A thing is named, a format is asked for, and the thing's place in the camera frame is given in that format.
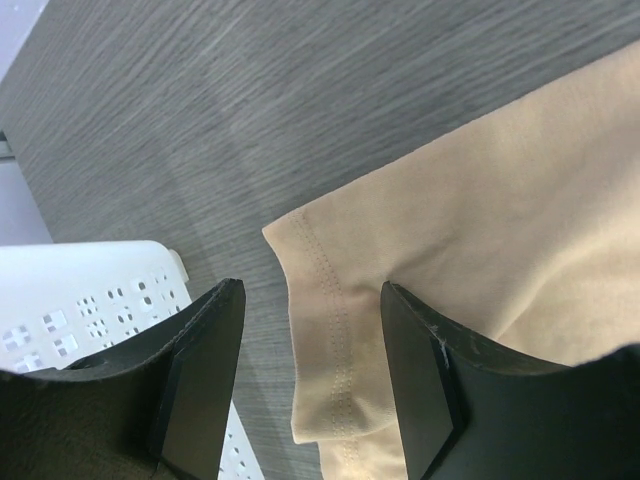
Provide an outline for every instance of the wood grain surface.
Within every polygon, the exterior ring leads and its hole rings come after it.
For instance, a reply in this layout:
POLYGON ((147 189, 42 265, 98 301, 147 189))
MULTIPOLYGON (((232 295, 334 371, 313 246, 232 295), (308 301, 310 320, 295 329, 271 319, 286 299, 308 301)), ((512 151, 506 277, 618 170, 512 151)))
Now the wood grain surface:
POLYGON ((0 128, 55 241, 245 281, 238 410, 266 478, 316 479, 261 227, 638 37, 635 0, 50 0, 0 128))

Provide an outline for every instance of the stitching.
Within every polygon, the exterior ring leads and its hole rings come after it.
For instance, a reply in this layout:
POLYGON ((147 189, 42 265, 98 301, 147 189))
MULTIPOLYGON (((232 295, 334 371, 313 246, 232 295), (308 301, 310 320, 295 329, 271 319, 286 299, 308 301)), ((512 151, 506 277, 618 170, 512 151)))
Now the stitching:
MULTIPOLYGON (((338 390, 338 407, 340 409, 340 418, 341 418, 341 429, 342 436, 345 438, 347 436, 347 432, 345 431, 345 407, 344 403, 346 403, 346 419, 349 427, 349 436, 354 436, 354 428, 352 421, 352 404, 351 404, 351 389, 352 389, 352 378, 353 378, 353 365, 351 364, 351 358, 353 356, 353 345, 350 341, 350 329, 349 329, 349 318, 348 312, 345 307, 344 302, 344 294, 342 292, 342 286, 338 280, 338 277, 329 262, 329 259, 322 248, 322 244, 318 241, 318 239, 313 234, 313 230, 311 229, 309 223, 307 222, 304 214, 302 212, 298 212, 296 215, 296 219, 299 222, 300 230, 305 234, 307 243, 309 248, 315 252, 316 261, 320 264, 327 281, 329 290, 331 293, 331 300, 334 307, 334 314, 336 319, 336 334, 339 336, 340 345, 339 348, 334 344, 334 355, 337 361, 337 370, 336 370, 336 378, 334 379, 334 390, 338 390)), ((348 463, 354 462, 354 453, 359 459, 358 449, 355 448, 354 442, 344 442, 344 455, 345 459, 348 463)))
MULTIPOLYGON (((319 266, 320 266, 320 262, 319 262, 319 258, 317 256, 317 252, 313 252, 313 247, 311 245, 311 241, 308 238, 308 236, 304 236, 303 237, 303 233, 304 233, 304 229, 303 226, 301 224, 301 222, 299 221, 298 217, 300 216, 300 214, 298 212, 294 212, 294 214, 291 215, 291 222, 292 225, 295 227, 295 232, 298 236, 298 239, 300 241, 302 241, 305 244, 305 249, 307 251, 307 253, 312 254, 312 253, 316 253, 315 254, 315 262, 313 263, 313 266, 315 268, 316 271, 316 275, 318 277, 318 279, 320 280, 320 285, 322 287, 322 295, 325 298, 325 301, 328 303, 329 300, 329 295, 327 294, 326 291, 326 284, 324 281, 323 276, 320 273, 319 270, 319 266)), ((329 315, 329 335, 331 338, 331 347, 332 347, 332 351, 334 352, 333 355, 333 360, 334 360, 334 372, 335 372, 335 376, 334 376, 334 382, 333 382, 333 386, 331 388, 331 423, 333 426, 333 435, 334 437, 338 436, 338 427, 336 426, 336 412, 335 412, 335 407, 337 405, 336 403, 336 377, 337 377, 337 372, 339 371, 340 365, 339 363, 339 359, 337 358, 336 355, 336 345, 335 345, 335 328, 334 328, 334 322, 333 322, 333 315, 329 315)))
POLYGON ((354 474, 356 478, 371 480, 371 474, 367 472, 366 464, 362 462, 360 458, 360 447, 358 442, 358 437, 353 436, 350 440, 345 440, 343 443, 349 445, 349 450, 355 454, 355 461, 352 464, 352 468, 354 470, 354 474))

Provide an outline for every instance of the beige t-shirt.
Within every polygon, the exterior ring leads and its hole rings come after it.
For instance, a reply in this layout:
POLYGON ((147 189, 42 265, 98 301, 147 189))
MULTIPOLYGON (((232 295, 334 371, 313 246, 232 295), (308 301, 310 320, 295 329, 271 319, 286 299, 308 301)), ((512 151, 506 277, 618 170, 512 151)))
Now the beige t-shirt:
POLYGON ((640 44, 264 229, 289 288, 292 428, 327 479, 406 478, 379 296, 530 355, 640 341, 640 44))

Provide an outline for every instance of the white plastic basket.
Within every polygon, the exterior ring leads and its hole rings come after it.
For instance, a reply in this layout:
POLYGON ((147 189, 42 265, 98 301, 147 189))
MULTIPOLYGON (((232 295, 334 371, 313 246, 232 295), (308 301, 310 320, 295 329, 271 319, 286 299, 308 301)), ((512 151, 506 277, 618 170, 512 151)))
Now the white plastic basket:
MULTIPOLYGON (((150 241, 0 247, 0 368, 64 368, 191 303, 180 257, 150 241)), ((219 479, 263 480, 233 404, 219 479)))

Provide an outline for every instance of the white floor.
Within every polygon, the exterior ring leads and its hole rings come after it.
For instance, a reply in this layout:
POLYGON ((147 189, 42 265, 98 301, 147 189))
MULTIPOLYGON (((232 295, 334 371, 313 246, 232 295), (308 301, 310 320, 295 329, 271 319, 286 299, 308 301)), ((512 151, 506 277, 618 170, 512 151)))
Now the white floor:
MULTIPOLYGON (((0 82, 47 0, 0 0, 0 82)), ((12 159, 0 160, 0 246, 51 243, 29 187, 12 159)))

